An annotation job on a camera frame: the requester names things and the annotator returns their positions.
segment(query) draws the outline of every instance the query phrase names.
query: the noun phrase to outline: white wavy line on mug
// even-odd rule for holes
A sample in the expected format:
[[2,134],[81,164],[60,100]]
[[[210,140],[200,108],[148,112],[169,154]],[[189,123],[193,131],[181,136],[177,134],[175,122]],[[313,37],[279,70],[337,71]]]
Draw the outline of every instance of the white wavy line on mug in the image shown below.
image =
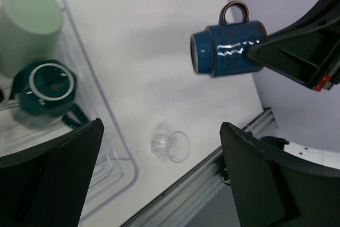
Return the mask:
[[[255,42],[253,42],[253,41],[248,41],[248,43],[249,43],[250,45],[253,45]],[[234,47],[237,47],[237,46],[240,46],[240,45],[241,45],[241,43],[236,43],[236,44],[232,44],[232,45],[218,45],[218,46],[216,47],[216,49],[217,49],[217,50],[220,49],[220,48],[228,48],[228,49],[230,49],[230,48],[234,48]]]
[[234,49],[234,50],[231,50],[230,52],[228,52],[228,51],[226,51],[226,52],[224,52],[224,53],[217,53],[217,55],[220,55],[220,56],[225,56],[225,55],[232,55],[232,54],[234,54],[234,53],[243,53],[243,51],[244,51],[244,49],[243,48],[241,48],[241,50],[236,50],[236,49]]

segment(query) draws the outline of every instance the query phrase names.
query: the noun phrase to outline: gray floor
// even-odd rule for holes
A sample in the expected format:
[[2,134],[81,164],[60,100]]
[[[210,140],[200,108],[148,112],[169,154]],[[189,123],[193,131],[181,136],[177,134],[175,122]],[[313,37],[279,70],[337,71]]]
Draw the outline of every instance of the gray floor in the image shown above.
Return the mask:
[[186,227],[240,227],[232,190],[223,188]]

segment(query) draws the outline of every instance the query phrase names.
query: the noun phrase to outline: dish rack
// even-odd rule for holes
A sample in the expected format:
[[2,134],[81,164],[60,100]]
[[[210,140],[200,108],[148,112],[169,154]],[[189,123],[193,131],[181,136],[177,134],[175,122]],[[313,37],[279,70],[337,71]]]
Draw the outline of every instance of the dish rack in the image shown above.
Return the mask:
[[[83,221],[134,184],[138,168],[95,76],[70,8],[66,0],[57,1],[64,13],[64,25],[54,59],[63,63],[78,77],[76,103],[89,119],[101,118],[105,126],[102,145],[80,218],[81,226]],[[12,79],[0,76],[0,87],[6,98],[10,94],[11,85]],[[11,116],[10,111],[15,107],[18,107],[17,103],[7,100],[0,104],[0,156],[27,149],[71,130],[61,120],[43,130],[25,128]]]

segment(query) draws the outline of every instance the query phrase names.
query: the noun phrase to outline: light green cup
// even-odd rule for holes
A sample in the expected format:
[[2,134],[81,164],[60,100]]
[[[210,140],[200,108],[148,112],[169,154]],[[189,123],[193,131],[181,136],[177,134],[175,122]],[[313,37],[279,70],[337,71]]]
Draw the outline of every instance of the light green cup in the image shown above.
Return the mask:
[[0,72],[12,78],[27,65],[51,58],[62,26],[62,9],[55,0],[3,0]]

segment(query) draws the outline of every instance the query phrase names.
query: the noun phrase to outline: blue mug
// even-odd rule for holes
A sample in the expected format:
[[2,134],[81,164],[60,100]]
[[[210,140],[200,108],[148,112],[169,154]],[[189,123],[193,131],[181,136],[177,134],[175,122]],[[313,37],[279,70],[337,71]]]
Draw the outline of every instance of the blue mug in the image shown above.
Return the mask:
[[[242,22],[228,23],[225,14],[231,6],[242,11]],[[247,49],[265,40],[267,32],[260,21],[249,21],[249,10],[240,1],[226,4],[219,15],[217,25],[190,37],[190,52],[196,74],[212,77],[257,72],[263,66],[246,57]]]

